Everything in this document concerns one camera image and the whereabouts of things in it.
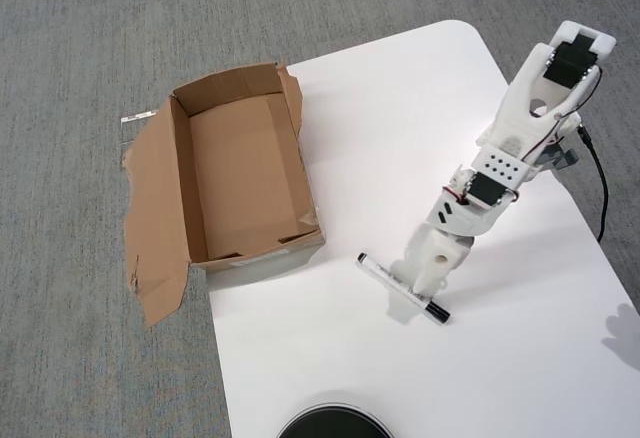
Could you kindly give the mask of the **white gripper with hole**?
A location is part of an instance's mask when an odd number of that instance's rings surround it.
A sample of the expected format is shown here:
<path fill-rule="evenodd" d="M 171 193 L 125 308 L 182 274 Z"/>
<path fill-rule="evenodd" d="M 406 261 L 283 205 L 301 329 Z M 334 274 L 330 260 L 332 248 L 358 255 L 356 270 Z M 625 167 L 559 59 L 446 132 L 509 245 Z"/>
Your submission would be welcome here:
<path fill-rule="evenodd" d="M 445 289 L 449 273 L 466 259 L 473 244 L 473 237 L 421 224 L 405 251 L 413 291 L 419 295 L 436 295 Z"/>

